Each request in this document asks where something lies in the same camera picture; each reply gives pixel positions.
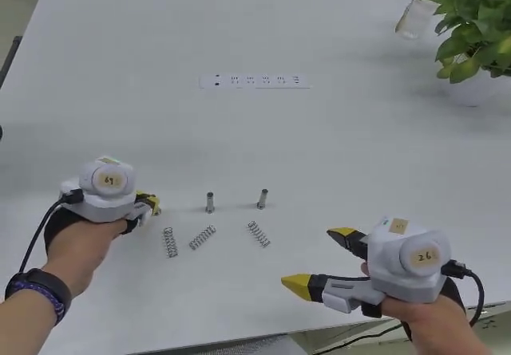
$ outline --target label sticker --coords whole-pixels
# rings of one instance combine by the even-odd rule
[[[394,218],[392,219],[389,231],[391,233],[404,235],[407,227],[408,221],[406,219]]]
[[[96,186],[98,187],[111,187],[119,189],[124,183],[124,177],[117,173],[101,173],[97,177]]]
[[[112,160],[109,157],[101,157],[98,161],[104,162],[105,164],[114,164],[119,166],[119,161]]]
[[[410,256],[413,267],[432,266],[440,263],[440,254],[436,247],[417,250]]]

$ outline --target power strip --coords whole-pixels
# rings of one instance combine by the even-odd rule
[[[199,79],[202,89],[309,89],[303,74],[203,74]]]

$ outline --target clear bottle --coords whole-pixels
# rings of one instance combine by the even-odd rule
[[[408,40],[420,38],[437,8],[438,4],[430,0],[412,0],[396,24],[395,33]]]

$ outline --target floor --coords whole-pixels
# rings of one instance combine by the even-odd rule
[[[13,38],[23,35],[25,28],[30,20],[38,0],[0,0],[0,21],[3,27],[0,29],[0,62],[4,60],[9,52]],[[511,306],[502,306],[500,311],[511,310]],[[489,309],[489,313],[482,321],[477,324],[476,331],[480,337],[487,343],[495,354],[511,353],[511,338],[508,332],[511,331],[511,313],[499,314],[500,312]],[[384,327],[374,324],[356,325],[352,327],[343,327],[335,329],[318,330],[307,333],[297,333],[293,338],[310,353],[312,350],[324,348],[328,345],[343,342],[349,337],[358,336],[362,332],[377,333],[394,322],[386,323]],[[412,353],[410,343],[406,341],[401,330],[393,335],[373,340],[372,343],[366,343],[354,346],[349,349],[334,351],[332,355],[341,355],[350,353],[359,354],[405,354]]]

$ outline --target plant pot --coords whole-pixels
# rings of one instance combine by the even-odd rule
[[[440,80],[442,91],[455,104],[463,106],[479,106],[500,93],[511,93],[511,77],[492,78],[486,70],[458,84],[450,84],[449,80]]]

